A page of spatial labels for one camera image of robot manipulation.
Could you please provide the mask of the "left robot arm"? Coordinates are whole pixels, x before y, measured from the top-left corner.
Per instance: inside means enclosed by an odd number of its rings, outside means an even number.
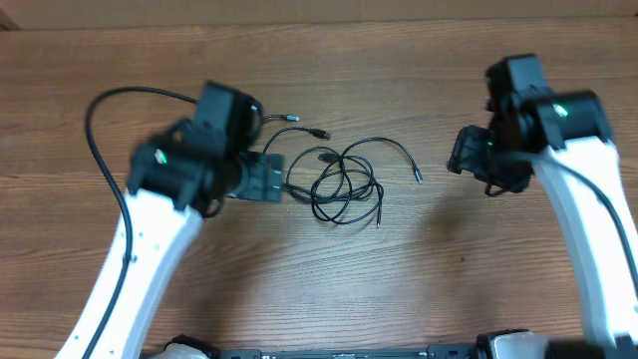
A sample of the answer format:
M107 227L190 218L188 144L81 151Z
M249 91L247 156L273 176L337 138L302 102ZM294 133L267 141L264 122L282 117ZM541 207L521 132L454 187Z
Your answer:
M263 125L253 97L213 82L192 117L138 145L119 188L92 129L98 105L125 93L105 91L89 105L85 134L121 216L112 245L61 358L137 358L181 258L227 197L281 199L281 155L251 150Z

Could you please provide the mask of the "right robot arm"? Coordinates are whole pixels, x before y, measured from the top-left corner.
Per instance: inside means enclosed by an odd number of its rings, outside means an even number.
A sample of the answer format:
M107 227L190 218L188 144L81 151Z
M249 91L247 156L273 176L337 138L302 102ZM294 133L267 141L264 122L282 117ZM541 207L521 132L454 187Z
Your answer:
M590 90L554 92L533 54L505 57L485 77L490 123L460 130L447 168L473 174L490 197L541 183L574 269L582 335L486 333L469 357L636 357L637 229L599 98Z

